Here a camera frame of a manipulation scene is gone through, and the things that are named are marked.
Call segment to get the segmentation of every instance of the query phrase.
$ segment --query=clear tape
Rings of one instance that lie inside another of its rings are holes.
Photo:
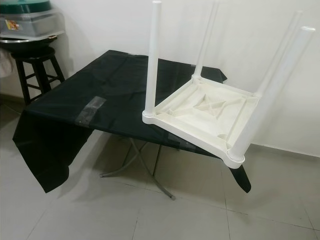
[[[89,127],[90,122],[94,118],[97,110],[105,103],[105,99],[95,96],[80,112],[75,119],[75,124],[82,127]]]

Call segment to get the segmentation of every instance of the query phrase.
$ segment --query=wooden stool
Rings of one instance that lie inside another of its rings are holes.
[[[12,57],[15,59],[25,105],[29,105],[33,100],[49,92],[51,90],[50,83],[52,83],[53,81],[59,80],[62,83],[65,80],[64,75],[55,57],[55,53],[56,51],[52,47],[46,47],[41,48],[38,51],[11,54]],[[47,60],[51,61],[57,76],[48,75],[46,73],[44,61]],[[33,74],[26,76],[23,62],[32,65],[34,71]],[[34,76],[36,77],[38,86],[31,85],[27,82],[28,79]],[[28,87],[40,90],[41,94],[35,96],[34,98],[30,98]]]

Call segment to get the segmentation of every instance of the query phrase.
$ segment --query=baseboard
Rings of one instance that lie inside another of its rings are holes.
[[[10,101],[18,104],[25,104],[25,100],[23,97],[19,96],[12,96],[12,95],[7,95],[7,94],[0,94],[0,101]]]
[[[306,160],[320,160],[320,156],[310,155],[304,152],[296,152],[284,148],[274,147],[270,145],[260,145],[256,143],[252,143],[250,148],[256,149],[263,149],[264,151],[268,151],[270,153],[279,154],[283,156],[287,156],[290,158],[299,158],[299,159],[306,159]]]

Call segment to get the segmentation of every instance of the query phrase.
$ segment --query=black plastic sheet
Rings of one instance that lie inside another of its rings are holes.
[[[147,56],[110,50],[25,109],[13,140],[45,192],[68,178],[68,166],[93,130],[215,157],[142,122],[147,67]],[[159,59],[156,104],[190,80],[194,70],[190,64]],[[202,76],[220,83],[227,79],[209,67],[203,68]],[[231,172],[248,192],[251,185],[244,168]]]

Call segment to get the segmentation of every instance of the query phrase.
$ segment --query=chair leg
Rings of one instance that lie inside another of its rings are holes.
[[[19,60],[15,60],[16,68],[18,70],[19,80],[21,83],[22,93],[25,105],[29,105],[31,103],[29,89],[27,86],[26,73],[24,68],[24,63]]]
[[[60,69],[60,66],[59,66],[59,63],[58,63],[56,57],[55,56],[51,57],[50,61],[52,63],[52,66],[53,66],[57,76],[59,77],[60,83],[62,83],[65,80],[65,77]]]
[[[51,86],[47,77],[44,63],[42,61],[36,61],[32,63],[32,67],[41,93],[45,94],[49,92],[51,90]]]

